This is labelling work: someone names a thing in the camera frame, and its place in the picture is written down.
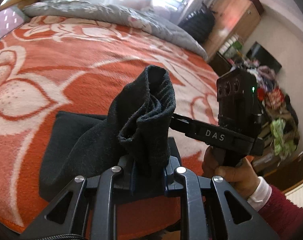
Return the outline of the person's right hand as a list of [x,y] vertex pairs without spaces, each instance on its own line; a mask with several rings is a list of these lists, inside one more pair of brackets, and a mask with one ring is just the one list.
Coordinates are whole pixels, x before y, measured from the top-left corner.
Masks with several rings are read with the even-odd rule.
[[231,183],[243,198],[248,199],[260,183],[260,180],[251,165],[251,161],[254,157],[250,155],[245,157],[238,167],[220,166],[212,154],[212,150],[213,148],[208,146],[205,151],[202,162],[202,176],[206,178],[221,176],[227,182]]

